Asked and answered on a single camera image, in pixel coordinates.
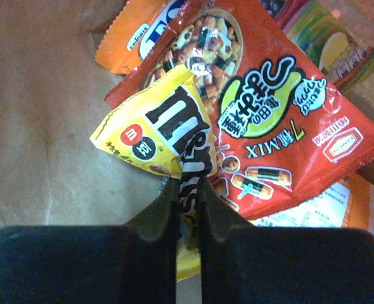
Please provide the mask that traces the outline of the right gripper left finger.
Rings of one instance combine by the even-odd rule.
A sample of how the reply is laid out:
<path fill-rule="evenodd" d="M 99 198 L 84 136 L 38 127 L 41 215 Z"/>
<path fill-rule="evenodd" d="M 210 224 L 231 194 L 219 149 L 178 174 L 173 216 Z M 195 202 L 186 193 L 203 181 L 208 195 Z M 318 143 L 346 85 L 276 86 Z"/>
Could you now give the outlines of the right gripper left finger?
<path fill-rule="evenodd" d="M 174 303 L 179 183 L 122 225 L 0 229 L 0 303 Z"/>

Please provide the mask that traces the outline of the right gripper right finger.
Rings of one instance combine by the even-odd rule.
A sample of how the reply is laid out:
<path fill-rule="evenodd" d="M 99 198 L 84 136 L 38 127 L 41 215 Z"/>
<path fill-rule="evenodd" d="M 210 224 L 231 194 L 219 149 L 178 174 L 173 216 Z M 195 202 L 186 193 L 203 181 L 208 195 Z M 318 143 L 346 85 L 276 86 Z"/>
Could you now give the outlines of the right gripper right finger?
<path fill-rule="evenodd" d="M 361 229 L 257 227 L 198 187 L 204 303 L 374 303 L 374 236 Z"/>

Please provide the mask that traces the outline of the yellow candy packet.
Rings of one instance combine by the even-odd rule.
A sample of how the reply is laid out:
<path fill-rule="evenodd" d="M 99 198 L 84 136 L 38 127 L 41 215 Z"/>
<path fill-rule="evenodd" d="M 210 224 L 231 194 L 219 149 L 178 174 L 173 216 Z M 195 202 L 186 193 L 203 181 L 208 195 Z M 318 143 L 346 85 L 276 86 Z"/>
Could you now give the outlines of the yellow candy packet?
<path fill-rule="evenodd" d="M 176 279 L 199 273 L 197 192 L 217 172 L 214 135 L 193 80 L 178 65 L 112 110 L 91 134 L 102 151 L 179 182 L 181 207 Z"/>

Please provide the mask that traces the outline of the red brown paper bag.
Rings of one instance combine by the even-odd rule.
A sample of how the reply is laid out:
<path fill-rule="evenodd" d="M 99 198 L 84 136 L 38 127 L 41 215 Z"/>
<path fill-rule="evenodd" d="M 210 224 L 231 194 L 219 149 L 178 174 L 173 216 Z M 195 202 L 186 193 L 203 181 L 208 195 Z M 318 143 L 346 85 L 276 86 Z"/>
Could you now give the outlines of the red brown paper bag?
<path fill-rule="evenodd" d="M 0 1 L 0 204 L 17 204 L 29 226 L 122 225 L 173 178 L 90 141 L 116 107 L 93 101 L 93 67 L 79 47 L 86 38 L 73 21 L 59 2 Z M 217 172 L 204 180 L 242 216 L 214 187 L 223 161 L 215 135 L 214 143 Z"/>

